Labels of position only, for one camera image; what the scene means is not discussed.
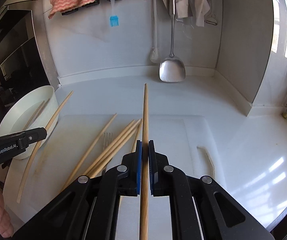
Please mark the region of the white plastic cutting board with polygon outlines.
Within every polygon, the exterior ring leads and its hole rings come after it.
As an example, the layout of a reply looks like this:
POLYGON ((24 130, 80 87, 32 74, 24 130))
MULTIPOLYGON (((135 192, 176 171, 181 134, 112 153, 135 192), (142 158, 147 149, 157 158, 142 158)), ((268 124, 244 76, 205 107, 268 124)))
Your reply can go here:
MULTIPOLYGON (((18 189, 27 160, 15 159, 9 167, 3 197, 15 229, 19 229, 48 204, 62 189, 68 176, 112 118, 110 115, 66 115, 39 149, 20 202, 18 189)), ((114 136, 137 120, 138 115, 118 115, 107 128, 114 136)), ((219 154, 206 119, 198 115, 152 115, 149 138, 156 152, 167 156, 169 163, 187 175, 213 177, 225 186, 219 154)), ((84 172, 103 150, 99 139, 80 168, 84 172)))

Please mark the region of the blue silicone brush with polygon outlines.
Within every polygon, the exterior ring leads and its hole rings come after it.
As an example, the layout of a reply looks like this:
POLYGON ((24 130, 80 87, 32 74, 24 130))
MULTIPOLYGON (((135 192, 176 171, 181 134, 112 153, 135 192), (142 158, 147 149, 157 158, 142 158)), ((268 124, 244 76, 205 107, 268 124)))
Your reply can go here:
POLYGON ((109 17, 110 26, 117 27, 119 26, 119 18, 115 13, 115 0, 110 0, 110 4, 111 4, 111 15, 109 17))

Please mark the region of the steel wok spatula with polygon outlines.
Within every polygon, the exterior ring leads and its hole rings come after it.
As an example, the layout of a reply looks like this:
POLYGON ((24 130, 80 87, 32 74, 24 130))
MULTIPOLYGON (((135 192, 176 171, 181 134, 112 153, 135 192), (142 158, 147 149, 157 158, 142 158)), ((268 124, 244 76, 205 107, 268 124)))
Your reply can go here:
POLYGON ((175 29, 175 0, 169 0, 169 15, 171 17, 171 46, 169 56, 159 65, 159 78, 163 82, 181 82, 186 78, 185 65, 180 58, 174 55, 175 29))

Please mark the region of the white hanging rag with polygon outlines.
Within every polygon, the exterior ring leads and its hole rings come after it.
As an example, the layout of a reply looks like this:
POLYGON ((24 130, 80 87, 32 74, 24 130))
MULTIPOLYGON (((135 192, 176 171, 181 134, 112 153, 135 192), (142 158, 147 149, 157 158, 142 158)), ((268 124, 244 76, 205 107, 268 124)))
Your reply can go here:
MULTIPOLYGON (((175 0, 177 18, 188 18, 189 0, 175 0)), ((193 0, 192 16, 195 17, 195 25, 204 27, 205 15, 209 12, 210 6, 207 0, 193 0)))

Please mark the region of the white round basin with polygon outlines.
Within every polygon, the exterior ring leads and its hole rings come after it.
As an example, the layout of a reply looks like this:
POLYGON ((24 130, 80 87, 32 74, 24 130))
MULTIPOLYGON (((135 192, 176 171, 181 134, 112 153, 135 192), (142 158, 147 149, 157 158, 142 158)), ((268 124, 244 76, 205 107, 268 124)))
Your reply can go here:
POLYGON ((39 87, 17 101, 0 124, 0 137, 28 129, 45 128, 59 107, 52 86, 39 87))

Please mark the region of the metal vegetable peeler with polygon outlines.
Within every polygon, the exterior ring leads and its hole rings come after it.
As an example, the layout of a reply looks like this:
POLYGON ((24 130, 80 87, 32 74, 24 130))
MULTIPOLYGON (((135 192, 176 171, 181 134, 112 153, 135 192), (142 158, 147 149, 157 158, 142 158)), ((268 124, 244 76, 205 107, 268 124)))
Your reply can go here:
POLYGON ((214 0, 208 0, 208 4, 210 6, 210 10, 205 17, 205 23, 210 25, 218 25, 218 20, 214 13, 214 0))

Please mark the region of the black metal fork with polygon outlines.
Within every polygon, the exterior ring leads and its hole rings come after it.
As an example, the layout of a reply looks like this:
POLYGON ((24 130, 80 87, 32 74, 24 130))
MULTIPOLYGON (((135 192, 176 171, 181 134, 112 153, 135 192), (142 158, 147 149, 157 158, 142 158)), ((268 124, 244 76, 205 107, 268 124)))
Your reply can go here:
MULTIPOLYGON (((105 132, 103 134, 103 151, 111 144, 111 142, 113 141, 113 138, 114 138, 113 133, 105 132)), ((107 165, 103 167, 101 171, 101 175, 104 175, 106 170, 107 170, 107 165)))

